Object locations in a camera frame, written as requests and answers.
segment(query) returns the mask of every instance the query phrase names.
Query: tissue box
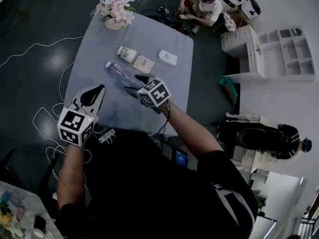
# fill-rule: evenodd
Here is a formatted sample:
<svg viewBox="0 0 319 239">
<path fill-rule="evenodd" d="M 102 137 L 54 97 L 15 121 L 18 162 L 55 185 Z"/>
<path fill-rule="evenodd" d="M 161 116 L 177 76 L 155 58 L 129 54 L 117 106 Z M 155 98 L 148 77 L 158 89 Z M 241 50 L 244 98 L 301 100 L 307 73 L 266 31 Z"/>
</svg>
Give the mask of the tissue box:
<svg viewBox="0 0 319 239">
<path fill-rule="evenodd" d="M 177 64 L 177 56 L 164 50 L 159 52 L 159 59 L 170 66 L 176 66 Z"/>
</svg>

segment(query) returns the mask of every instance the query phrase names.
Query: cord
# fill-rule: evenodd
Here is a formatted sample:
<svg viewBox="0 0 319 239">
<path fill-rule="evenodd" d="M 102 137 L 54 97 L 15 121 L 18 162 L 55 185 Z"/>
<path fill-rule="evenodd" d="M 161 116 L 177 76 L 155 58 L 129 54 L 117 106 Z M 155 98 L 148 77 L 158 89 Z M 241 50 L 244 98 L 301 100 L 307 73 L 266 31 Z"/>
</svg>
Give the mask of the cord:
<svg viewBox="0 0 319 239">
<path fill-rule="evenodd" d="M 155 137 L 158 137 L 158 135 L 160 134 L 160 132 L 164 129 L 163 131 L 163 137 L 164 137 L 164 134 L 165 134 L 165 130 L 166 130 L 166 125 L 170 119 L 170 108 L 169 108 L 169 101 L 167 101 L 167 110 L 168 110 L 168 116 L 167 116 L 167 119 L 166 119 L 166 122 L 164 123 L 163 126 L 161 126 L 161 128 L 159 129 L 159 131 L 156 133 Z M 163 151 L 163 139 L 161 139 L 161 151 Z"/>
<path fill-rule="evenodd" d="M 22 54 L 17 54 L 17 55 L 11 55 L 4 63 L 2 63 L 2 64 L 0 65 L 0 68 L 1 68 L 3 65 L 5 65 L 5 64 L 10 60 L 10 58 L 12 58 L 12 57 L 24 56 L 24 55 L 29 51 L 29 49 L 31 49 L 31 48 L 32 48 L 33 46 L 35 46 L 35 45 L 39 45 L 39 46 L 43 46 L 43 47 L 51 47 L 51 46 L 53 46 L 53 45 L 55 45 L 55 44 L 57 44 L 57 43 L 59 43 L 59 42 L 61 42 L 61 41 L 64 41 L 64 40 L 77 40 L 77 39 L 81 39 L 81 38 L 83 38 L 83 36 L 76 37 L 76 38 L 67 37 L 67 38 L 61 39 L 61 40 L 59 40 L 59 41 L 56 41 L 55 43 L 50 44 L 50 45 L 45 45 L 45 44 L 40 44 L 40 43 L 34 43 L 34 44 L 31 45 L 29 48 L 27 48 L 27 50 L 26 50 L 24 53 L 22 53 Z M 62 94 L 61 94 L 62 78 L 63 78 L 63 76 L 64 76 L 64 73 L 65 73 L 73 64 L 74 64 L 74 62 L 72 62 L 72 63 L 63 71 L 62 76 L 61 76 L 61 79 L 60 79 L 59 94 L 60 94 L 60 97 L 61 97 L 62 101 L 64 101 L 64 98 L 62 97 Z M 58 114 L 54 111 L 54 108 L 55 108 L 57 105 L 63 105 L 63 104 L 64 104 L 64 103 L 58 103 L 58 104 L 55 104 L 55 105 L 52 107 L 52 112 L 53 112 L 54 115 L 56 115 L 57 117 L 59 117 L 59 116 L 58 116 Z M 67 148 L 66 148 L 65 146 L 63 146 L 63 145 L 60 145 L 55 139 L 50 138 L 50 137 L 46 137 L 46 136 L 41 132 L 41 130 L 35 125 L 34 120 L 35 120 L 36 116 L 38 115 L 38 113 L 39 113 L 42 109 L 45 110 L 45 111 L 51 116 L 51 118 L 52 118 L 54 121 L 58 122 L 58 120 L 55 119 L 55 118 L 48 112 L 48 110 L 47 110 L 45 107 L 41 107 L 41 108 L 36 112 L 36 114 L 34 115 L 34 117 L 33 117 L 33 119 L 32 119 L 32 124 L 33 124 L 34 127 L 40 132 L 40 134 L 41 134 L 44 138 L 50 139 L 50 140 L 54 141 L 54 142 L 57 144 L 57 146 L 56 146 L 55 148 L 50 146 L 50 147 L 46 148 L 46 150 L 45 150 L 46 157 L 47 157 L 49 163 L 51 164 L 51 161 L 50 161 L 49 156 L 48 156 L 48 150 L 49 150 L 49 149 L 53 149 L 53 158 L 54 158 L 56 151 L 58 151 L 58 152 L 60 152 L 60 153 L 62 153 L 62 154 L 65 155 Z M 87 164 L 87 163 L 89 163 L 89 162 L 91 161 L 91 159 L 92 159 L 92 153 L 91 153 L 89 150 L 87 150 L 87 149 L 85 149 L 85 151 L 87 151 L 87 152 L 90 153 L 90 159 L 89 159 L 89 161 L 84 162 L 84 164 Z M 57 180 L 59 180 L 59 177 L 58 177 L 57 174 L 55 173 L 54 169 L 52 170 L 52 172 L 53 172 L 53 176 L 54 176 Z"/>
<path fill-rule="evenodd" d="M 34 123 L 35 117 L 38 115 L 38 113 L 39 113 L 42 109 L 44 109 L 44 110 L 51 116 L 51 118 L 53 118 L 56 122 L 58 122 L 58 121 L 48 112 L 48 110 L 47 110 L 45 107 L 41 107 L 41 108 L 37 111 L 37 113 L 34 115 L 33 120 L 32 120 L 32 124 L 34 125 L 34 127 L 40 132 L 40 134 L 41 134 L 44 138 L 50 139 L 50 140 L 54 141 L 54 142 L 57 144 L 57 146 L 56 146 L 55 148 L 54 148 L 54 147 L 48 147 L 48 148 L 46 148 L 46 150 L 45 150 L 46 157 L 47 157 L 49 163 L 51 164 L 51 161 L 50 161 L 49 156 L 48 156 L 48 149 L 53 149 L 53 150 L 54 150 L 54 151 L 53 151 L 53 158 L 54 158 L 56 151 L 59 151 L 60 153 L 62 153 L 62 154 L 65 155 L 65 153 L 66 153 L 66 147 L 63 146 L 63 145 L 60 145 L 55 139 L 45 136 L 45 135 L 41 132 L 41 130 L 35 125 L 35 123 Z M 87 163 L 89 163 L 89 162 L 91 161 L 91 159 L 92 159 L 92 153 L 91 153 L 89 150 L 87 150 L 87 149 L 85 149 L 85 151 L 87 151 L 87 152 L 90 153 L 90 159 L 89 159 L 89 161 L 84 162 L 84 164 L 87 164 Z M 52 170 L 52 173 L 53 173 L 53 176 L 54 176 L 57 180 L 59 180 L 58 176 L 57 176 L 56 173 L 54 172 L 54 169 Z"/>
<path fill-rule="evenodd" d="M 36 43 L 34 43 L 33 45 L 31 45 L 23 54 L 17 54 L 17 55 L 9 56 L 9 58 L 8 58 L 2 65 L 0 65 L 0 68 L 1 68 L 4 64 L 6 64 L 6 63 L 9 61 L 10 58 L 12 58 L 12 57 L 21 57 L 21 56 L 25 55 L 25 54 L 29 51 L 29 49 L 31 49 L 31 48 L 32 48 L 33 46 L 35 46 L 35 45 L 40 45 L 40 46 L 43 46 L 43 47 L 51 47 L 51 46 L 57 44 L 58 42 L 61 42 L 61 41 L 64 41 L 64 40 L 77 40 L 77 39 L 81 39 L 81 38 L 83 38 L 83 36 L 76 37 L 76 38 L 67 37 L 67 38 L 61 39 L 61 40 L 59 40 L 59 41 L 57 41 L 57 42 L 55 42 L 55 43 L 53 43 L 53 44 L 50 44 L 50 45 L 40 44 L 40 43 L 37 43 L 37 42 L 36 42 Z"/>
<path fill-rule="evenodd" d="M 145 10 L 143 10 L 143 11 L 141 12 L 141 15 L 143 15 L 143 13 L 144 13 L 145 11 L 155 11 L 156 13 L 159 14 L 159 16 L 163 16 L 163 17 L 165 17 L 166 19 L 173 20 L 173 21 L 176 21 L 176 22 L 180 23 L 180 21 L 178 21 L 177 19 L 173 18 L 173 14 L 171 14 L 171 13 L 170 13 L 170 14 L 164 14 L 164 13 L 158 11 L 158 10 L 145 9 Z"/>
</svg>

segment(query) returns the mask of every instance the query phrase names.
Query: white shelf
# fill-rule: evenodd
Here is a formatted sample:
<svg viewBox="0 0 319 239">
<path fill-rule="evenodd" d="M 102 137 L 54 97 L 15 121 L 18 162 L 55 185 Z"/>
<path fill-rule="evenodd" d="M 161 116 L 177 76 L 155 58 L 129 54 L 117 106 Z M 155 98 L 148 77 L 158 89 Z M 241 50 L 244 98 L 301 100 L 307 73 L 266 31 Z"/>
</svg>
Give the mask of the white shelf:
<svg viewBox="0 0 319 239">
<path fill-rule="evenodd" d="M 298 61 L 287 64 L 287 75 L 300 75 L 300 65 Z"/>
<path fill-rule="evenodd" d="M 277 42 L 279 41 L 278 32 L 276 30 L 270 32 L 268 34 L 269 42 Z"/>
<path fill-rule="evenodd" d="M 232 38 L 233 35 L 241 37 L 241 34 L 243 37 L 238 40 Z M 230 75 L 237 83 L 276 78 L 280 81 L 316 79 L 307 39 L 298 26 L 260 34 L 251 26 L 244 26 L 222 35 L 222 47 L 230 56 L 239 59 L 240 73 Z"/>
<path fill-rule="evenodd" d="M 306 39 L 294 40 L 294 43 L 300 59 L 311 58 L 311 53 Z"/>
<path fill-rule="evenodd" d="M 259 41 L 260 41 L 260 44 L 269 43 L 269 38 L 268 38 L 267 33 L 260 35 Z"/>
<path fill-rule="evenodd" d="M 268 78 L 287 75 L 286 64 L 280 42 L 264 48 L 265 71 Z"/>
<path fill-rule="evenodd" d="M 285 60 L 297 59 L 297 51 L 293 40 L 283 41 L 282 48 Z"/>
<path fill-rule="evenodd" d="M 312 60 L 300 62 L 300 69 L 302 74 L 314 75 L 315 69 Z"/>
</svg>

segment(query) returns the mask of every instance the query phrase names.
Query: white sneaker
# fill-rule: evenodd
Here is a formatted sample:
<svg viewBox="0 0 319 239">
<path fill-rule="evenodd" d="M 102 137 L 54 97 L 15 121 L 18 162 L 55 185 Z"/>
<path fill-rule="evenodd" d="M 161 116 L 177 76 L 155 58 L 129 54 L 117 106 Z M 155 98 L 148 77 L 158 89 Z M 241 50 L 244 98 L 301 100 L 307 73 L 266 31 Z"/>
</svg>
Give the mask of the white sneaker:
<svg viewBox="0 0 319 239">
<path fill-rule="evenodd" d="M 199 28 L 200 28 L 200 25 L 195 25 L 195 26 L 193 27 L 193 29 L 191 30 L 191 32 L 192 32 L 193 34 L 196 34 L 196 33 L 199 31 Z"/>
</svg>

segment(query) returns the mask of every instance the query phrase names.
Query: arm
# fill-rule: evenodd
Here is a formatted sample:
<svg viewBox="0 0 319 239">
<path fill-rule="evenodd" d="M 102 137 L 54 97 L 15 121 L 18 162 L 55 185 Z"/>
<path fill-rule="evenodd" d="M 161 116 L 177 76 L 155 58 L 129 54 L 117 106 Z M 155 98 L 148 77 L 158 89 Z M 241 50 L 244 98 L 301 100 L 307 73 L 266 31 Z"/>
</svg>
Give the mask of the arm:
<svg viewBox="0 0 319 239">
<path fill-rule="evenodd" d="M 183 13 L 184 12 L 184 10 L 185 10 L 185 1 L 186 0 L 180 0 L 179 8 L 178 8 L 179 13 Z"/>
<path fill-rule="evenodd" d="M 203 24 L 203 25 L 206 25 L 206 26 L 209 26 L 209 27 L 212 27 L 213 24 L 215 23 L 214 21 L 211 21 L 209 19 L 204 19 L 204 18 L 199 18 L 199 17 L 196 17 L 194 15 L 186 15 L 186 18 L 187 19 L 193 19 L 193 20 L 196 20 L 198 21 L 199 23 Z"/>
<path fill-rule="evenodd" d="M 168 117 L 167 104 L 162 105 L 160 110 Z M 206 128 L 181 111 L 172 102 L 169 103 L 169 122 L 197 159 L 209 152 L 223 150 Z"/>
<path fill-rule="evenodd" d="M 57 187 L 58 204 L 78 204 L 84 193 L 83 176 L 84 145 L 69 144 Z"/>
</svg>

